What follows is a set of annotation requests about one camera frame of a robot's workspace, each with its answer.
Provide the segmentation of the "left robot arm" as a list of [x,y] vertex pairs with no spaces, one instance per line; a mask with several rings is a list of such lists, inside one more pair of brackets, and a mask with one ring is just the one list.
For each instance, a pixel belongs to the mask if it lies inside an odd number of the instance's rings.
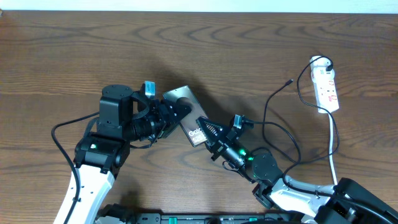
[[190,112],[187,105],[156,99],[153,82],[143,83],[139,91],[125,85],[104,87],[75,157],[66,157],[72,176],[54,222],[94,223],[131,143],[166,138]]

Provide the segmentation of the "gold Samsung Galaxy smartphone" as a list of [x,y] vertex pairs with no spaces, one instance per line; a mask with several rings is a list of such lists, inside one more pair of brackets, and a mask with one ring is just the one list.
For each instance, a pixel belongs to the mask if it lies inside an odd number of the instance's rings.
[[204,143],[206,141],[206,137],[197,124],[197,119],[200,117],[207,118],[208,116],[190,87],[185,85],[174,90],[167,91],[163,93],[163,97],[166,100],[188,106],[191,109],[191,112],[181,120],[180,126],[193,147],[197,147]]

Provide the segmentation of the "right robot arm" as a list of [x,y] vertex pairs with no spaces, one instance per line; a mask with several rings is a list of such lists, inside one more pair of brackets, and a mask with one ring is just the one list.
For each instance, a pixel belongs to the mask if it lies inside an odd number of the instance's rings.
[[205,117],[197,124],[212,160],[222,157],[228,170],[256,184],[253,194],[266,208],[298,212],[314,223],[397,223],[396,210],[352,179],[336,185],[300,182],[281,171],[270,152],[248,151],[239,137],[254,121],[237,115],[229,126]]

